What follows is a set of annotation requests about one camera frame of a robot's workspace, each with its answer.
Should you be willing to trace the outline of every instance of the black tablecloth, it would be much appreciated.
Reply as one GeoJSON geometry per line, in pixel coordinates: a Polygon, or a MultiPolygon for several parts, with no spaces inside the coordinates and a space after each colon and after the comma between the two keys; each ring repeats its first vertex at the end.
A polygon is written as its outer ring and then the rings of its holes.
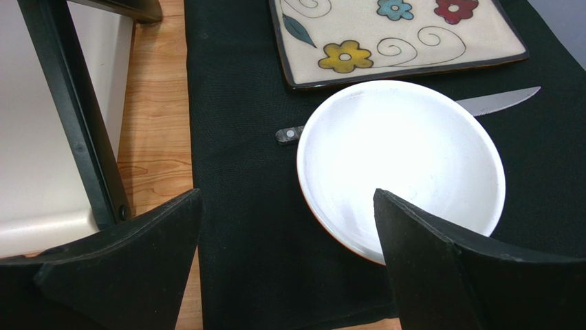
{"type": "MultiPolygon", "coordinates": [[[[185,1],[193,174],[207,213],[204,326],[331,329],[397,316],[385,268],[318,224],[296,179],[296,147],[274,140],[337,90],[286,85],[268,1],[185,1]]],[[[455,100],[542,86],[529,101],[479,118],[507,179],[493,237],[586,256],[586,74],[526,0],[501,3],[530,60],[405,80],[455,100]]]]}

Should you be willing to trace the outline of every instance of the blue flower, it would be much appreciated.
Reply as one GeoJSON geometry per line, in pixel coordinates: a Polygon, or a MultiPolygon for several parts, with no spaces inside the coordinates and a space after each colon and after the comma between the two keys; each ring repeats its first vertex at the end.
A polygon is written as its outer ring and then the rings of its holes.
{"type": "Polygon", "coordinates": [[[380,16],[386,16],[391,21],[398,21],[401,18],[413,19],[413,14],[409,12],[411,5],[404,3],[403,0],[378,0],[378,10],[380,16]]]}

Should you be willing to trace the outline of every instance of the serrated knife blade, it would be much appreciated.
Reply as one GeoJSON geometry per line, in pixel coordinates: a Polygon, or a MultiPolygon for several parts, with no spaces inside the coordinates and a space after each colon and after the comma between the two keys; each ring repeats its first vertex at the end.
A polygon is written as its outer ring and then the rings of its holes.
{"type": "MultiPolygon", "coordinates": [[[[522,103],[537,94],[540,89],[541,87],[531,87],[516,91],[506,91],[504,93],[479,96],[477,98],[467,98],[456,101],[456,103],[465,108],[472,116],[478,117],[522,103]]],[[[305,126],[297,126],[288,129],[279,129],[274,136],[279,144],[292,144],[299,140],[304,128],[305,126]]]]}
{"type": "Polygon", "coordinates": [[[504,93],[480,96],[478,98],[467,98],[456,103],[465,108],[472,116],[478,117],[513,107],[528,100],[537,94],[540,89],[541,87],[531,87],[518,91],[506,91],[504,93]]]}

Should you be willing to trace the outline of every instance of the flower pattern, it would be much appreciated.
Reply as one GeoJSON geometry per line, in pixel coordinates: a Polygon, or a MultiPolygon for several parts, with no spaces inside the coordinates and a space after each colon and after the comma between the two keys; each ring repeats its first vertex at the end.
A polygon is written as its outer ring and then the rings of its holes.
{"type": "Polygon", "coordinates": [[[334,69],[339,74],[348,74],[355,68],[372,67],[373,62],[368,58],[372,53],[361,49],[360,44],[354,40],[346,40],[341,45],[330,43],[323,48],[326,58],[319,60],[322,69],[334,69]]]}
{"type": "Polygon", "coordinates": [[[413,19],[413,14],[409,12],[411,5],[404,3],[403,0],[378,0],[378,10],[380,16],[386,16],[391,21],[403,19],[413,19]]]}
{"type": "Polygon", "coordinates": [[[434,12],[444,17],[449,24],[458,24],[462,19],[472,17],[472,11],[478,7],[476,0],[435,0],[439,5],[434,12]]]}

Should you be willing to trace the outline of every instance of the yellow flower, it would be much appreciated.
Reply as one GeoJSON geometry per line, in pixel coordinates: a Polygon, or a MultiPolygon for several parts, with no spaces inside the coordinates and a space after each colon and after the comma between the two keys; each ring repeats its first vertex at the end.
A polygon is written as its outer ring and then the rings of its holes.
{"type": "Polygon", "coordinates": [[[348,74],[355,67],[372,67],[373,62],[368,58],[372,55],[366,49],[360,49],[357,41],[346,40],[342,45],[330,43],[323,48],[328,57],[319,60],[318,64],[323,69],[334,69],[339,74],[348,74]]]}

